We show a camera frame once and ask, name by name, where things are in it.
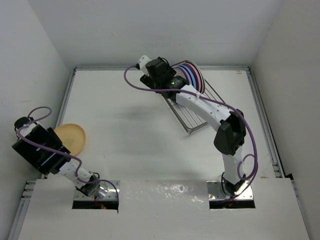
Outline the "blue plastic plate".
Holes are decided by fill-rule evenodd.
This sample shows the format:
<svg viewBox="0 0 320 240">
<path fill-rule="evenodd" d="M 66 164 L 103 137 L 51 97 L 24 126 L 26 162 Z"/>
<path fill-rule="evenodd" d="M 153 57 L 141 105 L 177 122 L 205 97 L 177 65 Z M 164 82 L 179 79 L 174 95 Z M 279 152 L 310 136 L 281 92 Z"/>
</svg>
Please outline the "blue plastic plate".
<svg viewBox="0 0 320 240">
<path fill-rule="evenodd" d="M 199 86 L 199 84 L 195 70 L 188 64 L 182 64 L 180 67 L 188 74 L 188 79 L 190 80 L 190 83 L 196 89 Z"/>
</svg>

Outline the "white plate orange sunburst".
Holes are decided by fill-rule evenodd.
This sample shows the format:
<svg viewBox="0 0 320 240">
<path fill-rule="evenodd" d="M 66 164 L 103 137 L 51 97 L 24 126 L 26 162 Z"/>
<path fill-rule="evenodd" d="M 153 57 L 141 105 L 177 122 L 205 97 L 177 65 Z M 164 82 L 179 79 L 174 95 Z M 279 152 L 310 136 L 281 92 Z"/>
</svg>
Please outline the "white plate orange sunburst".
<svg viewBox="0 0 320 240">
<path fill-rule="evenodd" d="M 178 67 L 174 67 L 173 69 L 176 71 L 176 75 L 177 75 L 177 76 L 181 76 L 181 77 L 184 76 L 183 73 L 182 73 L 182 71 L 181 71 Z"/>
</svg>

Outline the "purple plastic plate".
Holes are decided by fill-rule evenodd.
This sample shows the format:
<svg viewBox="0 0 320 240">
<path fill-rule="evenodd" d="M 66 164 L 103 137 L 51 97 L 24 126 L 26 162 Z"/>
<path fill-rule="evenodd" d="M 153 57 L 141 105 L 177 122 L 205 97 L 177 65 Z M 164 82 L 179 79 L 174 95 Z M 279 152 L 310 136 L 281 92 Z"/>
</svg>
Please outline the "purple plastic plate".
<svg viewBox="0 0 320 240">
<path fill-rule="evenodd" d="M 183 73 L 183 78 L 186 79 L 186 80 L 188 80 L 189 84 L 191 85 L 191 84 L 192 84 L 192 78 L 191 78 L 191 76 L 189 75 L 188 71 L 185 70 L 184 68 L 179 67 L 179 66 L 176 66 L 176 67 L 179 68 L 179 69 L 182 71 L 182 73 Z"/>
</svg>

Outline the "yellow plastic plate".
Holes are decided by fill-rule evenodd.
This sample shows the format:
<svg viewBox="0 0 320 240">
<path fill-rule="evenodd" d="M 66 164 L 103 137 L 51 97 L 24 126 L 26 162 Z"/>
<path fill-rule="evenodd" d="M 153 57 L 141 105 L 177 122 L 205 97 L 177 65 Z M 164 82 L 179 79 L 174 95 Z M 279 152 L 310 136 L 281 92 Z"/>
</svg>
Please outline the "yellow plastic plate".
<svg viewBox="0 0 320 240">
<path fill-rule="evenodd" d="M 54 132 L 62 141 L 63 145 L 70 151 L 71 155 L 77 156 L 84 149 L 86 133 L 78 124 L 63 124 L 56 127 Z"/>
</svg>

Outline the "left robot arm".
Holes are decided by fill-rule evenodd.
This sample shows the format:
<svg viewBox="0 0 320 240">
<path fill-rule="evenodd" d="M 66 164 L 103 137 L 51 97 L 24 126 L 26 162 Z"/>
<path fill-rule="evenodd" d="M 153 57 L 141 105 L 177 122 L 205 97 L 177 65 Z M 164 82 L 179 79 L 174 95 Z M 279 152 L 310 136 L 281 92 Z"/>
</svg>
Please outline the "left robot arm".
<svg viewBox="0 0 320 240">
<path fill-rule="evenodd" d="M 32 122 L 32 117 L 21 117 L 14 123 L 14 130 L 23 128 L 20 134 L 27 140 L 43 147 L 54 149 L 69 155 L 71 152 L 63 145 L 51 127 L 45 129 L 39 122 Z M 68 178 L 76 190 L 87 197 L 96 196 L 100 189 L 98 177 L 79 167 L 70 157 L 31 145 L 20 137 L 12 148 L 29 164 L 43 175 L 62 175 Z"/>
</svg>

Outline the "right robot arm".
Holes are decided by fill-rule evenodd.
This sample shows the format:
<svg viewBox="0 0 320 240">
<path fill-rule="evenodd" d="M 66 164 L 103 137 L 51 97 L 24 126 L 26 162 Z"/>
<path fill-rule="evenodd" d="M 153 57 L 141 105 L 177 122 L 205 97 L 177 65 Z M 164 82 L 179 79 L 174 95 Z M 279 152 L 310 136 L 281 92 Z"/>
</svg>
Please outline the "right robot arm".
<svg viewBox="0 0 320 240">
<path fill-rule="evenodd" d="M 239 116 L 221 104 L 204 100 L 205 78 L 192 61 L 171 67 L 161 57 L 140 57 L 136 67 L 143 72 L 140 81 L 163 98 L 185 107 L 205 120 L 216 132 L 213 145 L 222 154 L 224 189 L 234 196 L 244 183 L 245 173 L 239 167 L 246 127 Z"/>
</svg>

